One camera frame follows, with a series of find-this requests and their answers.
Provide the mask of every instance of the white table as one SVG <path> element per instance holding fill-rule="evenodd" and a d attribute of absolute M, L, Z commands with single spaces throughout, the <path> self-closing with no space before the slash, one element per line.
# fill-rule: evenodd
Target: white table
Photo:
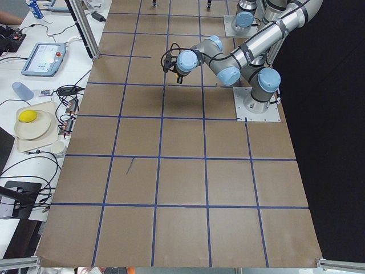
<path fill-rule="evenodd" d="M 105 0 L 104 7 L 102 10 L 98 11 L 101 15 L 107 18 L 109 8 L 112 0 Z M 33 17 L 32 13 L 29 12 L 24 19 L 20 29 L 27 27 L 29 25 L 40 23 L 48 26 L 48 33 L 54 34 L 63 31 L 66 27 L 74 24 L 72 16 L 70 13 L 52 13 L 50 11 L 43 11 L 43 20 L 37 20 Z M 100 23 L 93 19 L 90 15 L 87 16 L 89 24 L 91 26 L 92 32 L 94 34 L 96 42 L 99 44 L 102 37 L 102 32 L 105 23 Z M 65 43 L 71 37 L 78 35 L 78 30 L 76 26 L 67 29 L 64 33 L 52 37 L 46 35 L 46 28 L 42 26 L 29 27 L 23 30 L 23 33 L 27 34 L 27 37 L 23 41 L 21 47 L 16 53 L 9 53 L 6 57 L 25 57 L 28 58 L 34 45 L 38 42 L 46 43 Z M 51 88 L 56 89 L 65 84 L 75 84 L 88 70 L 92 67 L 92 60 L 89 58 L 84 44 L 82 41 L 74 41 L 68 44 L 67 53 L 64 56 L 63 63 L 60 66 L 59 71 L 53 77 L 29 77 L 21 74 L 22 68 L 25 64 L 25 60 L 21 59 L 10 59 L 9 61 L 3 61 L 0 63 L 0 103 L 7 99 L 19 99 L 11 88 L 11 84 L 19 81 L 25 84 L 31 90 L 38 90 L 40 88 Z M 78 86 L 85 87 L 87 83 L 88 75 L 86 75 L 79 83 Z M 58 102 L 57 96 L 53 96 L 53 99 Z M 28 102 L 33 104 L 38 104 L 42 102 L 47 102 L 50 97 L 39 97 L 38 93 L 35 92 L 34 97 Z M 14 125 L 16 120 L 16 111 L 19 108 L 26 107 L 25 102 L 13 102 L 9 101 L 0 106 L 0 126 L 6 130 L 9 134 L 14 134 Z M 65 107 L 60 107 L 59 116 L 64 114 Z M 67 145 L 68 141 L 64 138 L 59 137 Z M 50 146 L 42 148 L 43 151 L 50 151 Z M 11 155 L 7 161 L 5 168 L 17 163 L 23 159 L 29 158 L 33 155 L 26 155 L 24 153 L 18 152 L 15 146 L 11 152 Z M 63 164 L 63 158 L 58 158 L 60 166 Z M 32 175 L 40 176 L 45 179 L 50 179 L 55 171 L 55 164 L 47 159 L 31 159 L 24 162 L 4 174 L 4 176 L 19 176 L 19 175 Z M 51 186 L 56 187 L 59 177 L 59 172 L 55 179 L 52 181 Z M 10 179 L 0 179 L 0 186 L 4 186 L 5 183 Z M 40 180 L 33 178 L 19 178 L 14 179 L 24 182 L 40 182 Z M 31 220 L 46 221 L 47 212 L 42 212 L 42 210 L 33 210 L 30 218 Z M 9 245 L 11 237 L 17 227 L 18 219 L 7 219 L 0 220 L 0 259 L 3 258 L 4 253 Z"/>

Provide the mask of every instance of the white plate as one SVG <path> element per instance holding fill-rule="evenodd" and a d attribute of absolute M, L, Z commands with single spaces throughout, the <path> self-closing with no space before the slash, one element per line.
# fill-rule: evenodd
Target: white plate
<path fill-rule="evenodd" d="M 51 116 L 49 113 L 36 110 L 36 119 L 29 123 L 23 123 L 18 120 L 14 126 L 14 132 L 20 139 L 31 140 L 42 136 L 51 125 Z"/>

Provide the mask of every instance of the black backdrop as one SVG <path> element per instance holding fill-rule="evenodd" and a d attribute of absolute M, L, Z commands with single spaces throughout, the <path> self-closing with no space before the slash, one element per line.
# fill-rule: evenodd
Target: black backdrop
<path fill-rule="evenodd" d="M 325 259 L 365 262 L 365 1 L 324 0 L 274 67 Z"/>

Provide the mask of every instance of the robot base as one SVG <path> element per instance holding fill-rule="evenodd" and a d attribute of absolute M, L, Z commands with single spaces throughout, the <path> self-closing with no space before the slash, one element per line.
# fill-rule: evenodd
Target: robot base
<path fill-rule="evenodd" d="M 237 121 L 244 122 L 247 119 L 249 122 L 280 122 L 280 115 L 276 104 L 271 104 L 267 111 L 262 114 L 255 114 L 247 110 L 244 106 L 244 98 L 250 94 L 251 89 L 251 87 L 233 87 Z"/>
<path fill-rule="evenodd" d="M 226 31 L 226 37 L 232 37 L 232 38 L 247 38 L 251 37 L 255 33 L 257 33 L 257 27 L 253 26 L 250 28 L 249 31 L 245 33 L 238 33 L 232 28 L 232 21 L 235 20 L 235 15 L 224 15 L 223 21 L 224 21 L 224 29 Z"/>

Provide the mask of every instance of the yellow lemon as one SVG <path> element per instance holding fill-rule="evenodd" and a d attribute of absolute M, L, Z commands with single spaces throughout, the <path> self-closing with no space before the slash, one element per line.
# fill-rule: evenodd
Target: yellow lemon
<path fill-rule="evenodd" d="M 19 121 L 23 123 L 30 123 L 37 118 L 37 112 L 34 110 L 24 110 L 19 115 Z"/>

